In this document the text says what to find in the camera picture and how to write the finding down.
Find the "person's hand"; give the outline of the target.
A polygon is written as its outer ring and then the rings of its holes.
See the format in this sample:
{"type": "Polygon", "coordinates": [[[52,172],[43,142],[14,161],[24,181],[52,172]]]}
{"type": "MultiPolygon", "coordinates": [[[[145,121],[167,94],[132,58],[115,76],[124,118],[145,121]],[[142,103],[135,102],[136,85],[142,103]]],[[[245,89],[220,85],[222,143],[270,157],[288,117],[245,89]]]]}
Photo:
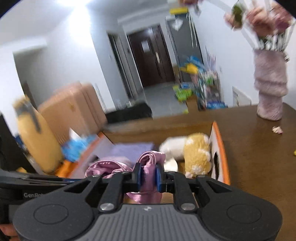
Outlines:
{"type": "Polygon", "coordinates": [[[10,237],[9,241],[20,241],[15,227],[11,223],[0,225],[0,229],[4,235],[10,237]]]}

